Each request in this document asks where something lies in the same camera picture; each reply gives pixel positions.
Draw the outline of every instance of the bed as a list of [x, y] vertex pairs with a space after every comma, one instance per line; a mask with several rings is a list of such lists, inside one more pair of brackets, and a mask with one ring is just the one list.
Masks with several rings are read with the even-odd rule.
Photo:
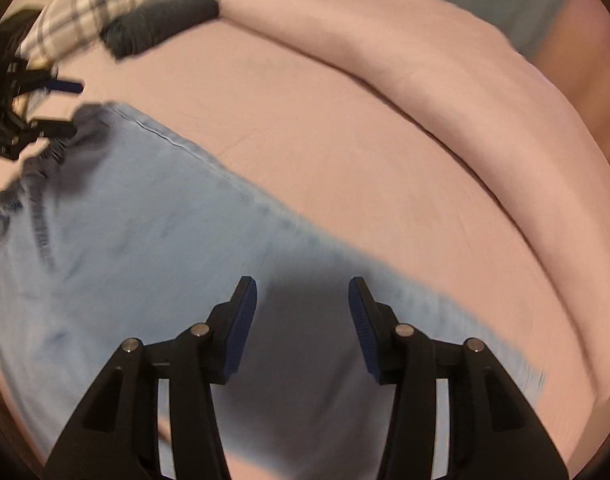
[[[61, 73], [85, 81], [85, 101], [130, 104], [326, 236], [448, 298], [463, 326], [492, 341], [570, 463], [595, 404], [610, 398], [610, 148], [598, 148], [610, 147], [610, 94], [579, 91], [586, 79], [565, 78], [552, 62], [570, 34], [565, 9], [578, 0], [561, 3], [552, 33], [531, 53], [560, 91], [494, 28], [439, 0], [220, 1], [222, 20], [144, 56], [117, 64], [96, 45]], [[414, 12], [400, 1], [413, 2]], [[453, 36], [424, 16], [452, 23]], [[610, 37], [610, 22], [604, 31]], [[597, 85], [610, 85], [609, 63]], [[506, 79], [494, 73], [500, 68]], [[504, 99], [512, 95], [518, 99]], [[490, 102], [486, 119], [476, 112], [481, 100]], [[38, 112], [69, 117], [79, 104], [53, 96]], [[530, 116], [530, 107], [539, 112]], [[592, 171], [580, 177], [579, 166]], [[0, 189], [14, 172], [0, 161]], [[347, 183], [359, 197], [347, 195]], [[0, 390], [44, 459], [69, 405], [53, 415], [50, 436], [41, 435], [28, 408], [41, 393], [31, 375], [5, 369], [13, 358], [29, 356], [0, 337]], [[250, 468], [259, 478], [290, 477], [288, 466], [268, 472], [249, 456], [244, 447], [231, 451], [235, 478]]]

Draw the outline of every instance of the plaid shirt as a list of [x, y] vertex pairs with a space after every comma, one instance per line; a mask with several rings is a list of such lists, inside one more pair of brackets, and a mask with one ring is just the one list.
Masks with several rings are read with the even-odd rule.
[[53, 0], [21, 43], [31, 62], [56, 63], [98, 40], [100, 31], [145, 0]]

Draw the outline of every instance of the black folded cloth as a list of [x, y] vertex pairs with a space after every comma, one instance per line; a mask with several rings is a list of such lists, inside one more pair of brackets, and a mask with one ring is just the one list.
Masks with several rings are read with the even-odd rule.
[[148, 0], [100, 33], [116, 59], [136, 56], [172, 36], [218, 17], [216, 0]]

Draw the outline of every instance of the checkered cloth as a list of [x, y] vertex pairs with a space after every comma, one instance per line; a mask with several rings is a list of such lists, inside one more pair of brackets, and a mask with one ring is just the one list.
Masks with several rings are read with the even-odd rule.
[[98, 40], [100, 31], [145, 0], [53, 0], [38, 17], [18, 54], [56, 63]]

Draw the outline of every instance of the metal screw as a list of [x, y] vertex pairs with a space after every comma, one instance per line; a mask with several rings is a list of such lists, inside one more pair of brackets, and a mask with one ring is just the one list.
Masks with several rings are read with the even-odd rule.
[[122, 348], [125, 352], [130, 353], [138, 348], [139, 345], [140, 343], [138, 342], [138, 339], [135, 337], [130, 337], [129, 339], [125, 339], [125, 341], [120, 344], [120, 348]]
[[475, 337], [467, 339], [467, 348], [473, 352], [482, 352], [485, 349], [485, 343]]
[[206, 323], [196, 323], [189, 331], [196, 337], [206, 336], [210, 332], [210, 326]]
[[395, 330], [400, 337], [411, 337], [415, 332], [414, 327], [407, 323], [396, 325]]

